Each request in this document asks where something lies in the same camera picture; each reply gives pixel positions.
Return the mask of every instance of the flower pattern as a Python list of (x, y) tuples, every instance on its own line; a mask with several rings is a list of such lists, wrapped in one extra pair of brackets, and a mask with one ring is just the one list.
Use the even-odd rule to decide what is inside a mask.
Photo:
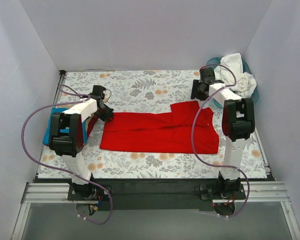
[[(115, 112), (166, 113), (170, 104), (190, 101), (195, 70), (147, 71), (81, 71), (68, 72), (64, 84), (78, 93), (91, 93), (93, 85), (102, 85), (112, 91), (107, 102)], [(78, 100), (63, 94), (60, 103)], [(226, 139), (222, 132), (222, 109), (212, 101), (207, 107), (214, 112), (213, 126), (220, 136), (218, 154), (200, 154), (206, 162), (223, 164)], [(216, 178), (219, 167), (202, 164), (193, 154), (120, 152), (100, 149), (104, 122), (98, 120), (82, 150), (88, 169), (95, 178)], [(46, 147), (41, 161), (66, 169), (65, 163)], [(241, 169), (249, 178), (266, 178), (264, 158), (255, 133), (251, 134), (243, 151)], [(70, 178), (68, 173), (40, 166), (38, 178)]]

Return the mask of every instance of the table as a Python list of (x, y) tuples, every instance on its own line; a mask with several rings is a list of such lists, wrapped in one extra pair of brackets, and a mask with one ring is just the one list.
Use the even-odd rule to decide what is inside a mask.
[[(166, 113), (170, 104), (191, 101), (193, 79), (199, 79), (196, 70), (145, 71), (78, 71), (67, 72), (64, 84), (79, 93), (91, 93), (93, 85), (102, 85), (112, 91), (106, 103), (115, 112)], [(77, 101), (75, 96), (61, 94), (59, 103)], [(222, 109), (210, 101), (207, 107), (214, 112), (213, 126), (220, 136), (218, 154), (200, 154), (209, 163), (223, 163), (226, 139), (222, 132)], [(193, 154), (118, 152), (100, 149), (104, 122), (95, 124), (82, 155), (95, 178), (216, 178), (219, 169), (199, 162)], [(41, 162), (67, 168), (61, 158), (48, 147), (44, 148)], [(265, 179), (265, 157), (262, 145), (254, 132), (243, 151), (241, 169), (248, 178)], [(68, 173), (38, 168), (39, 179), (69, 179)]]

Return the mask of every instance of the gray wall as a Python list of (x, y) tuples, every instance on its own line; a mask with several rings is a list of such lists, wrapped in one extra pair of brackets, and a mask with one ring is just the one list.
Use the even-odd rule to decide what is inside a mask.
[[(11, 238), (27, 181), (37, 166), (21, 147), (21, 128), (51, 103), (59, 73), (19, 1), (0, 0), (0, 240)], [(39, 158), (48, 112), (29, 123), (26, 142)]]
[(166, 70), (243, 54), (271, 0), (20, 2), (59, 70)]
[(258, 82), (256, 126), (300, 227), (300, 0), (273, 0), (245, 60)]

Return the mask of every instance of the teal basket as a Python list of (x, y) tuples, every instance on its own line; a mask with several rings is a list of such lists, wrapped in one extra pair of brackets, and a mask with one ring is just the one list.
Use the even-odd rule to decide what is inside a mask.
[[(206, 65), (208, 64), (220, 64), (221, 62), (221, 57), (214, 57), (214, 58), (211, 58), (209, 61), (206, 62)], [(248, 74), (252, 74), (251, 71), (250, 71), (250, 68), (248, 66), (248, 64), (242, 60), (242, 68), (243, 68), (243, 72), (247, 72)], [(258, 90), (257, 88), (254, 89), (253, 93), (252, 93), (252, 96), (251, 96), (252, 100), (253, 100), (253, 103), (256, 104), (259, 100), (259, 94), (258, 94)], [(222, 109), (222, 106), (214, 99), (212, 99), (214, 104)]]

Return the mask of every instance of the red garment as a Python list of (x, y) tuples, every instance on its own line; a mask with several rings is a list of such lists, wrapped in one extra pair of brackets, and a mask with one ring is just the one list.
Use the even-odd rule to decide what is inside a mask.
[[(199, 110), (197, 101), (170, 105), (171, 112), (116, 112), (104, 125), (101, 149), (124, 152), (193, 154), (191, 128)], [(219, 136), (213, 124), (213, 111), (201, 111), (194, 129), (195, 149), (199, 154), (216, 154)]]

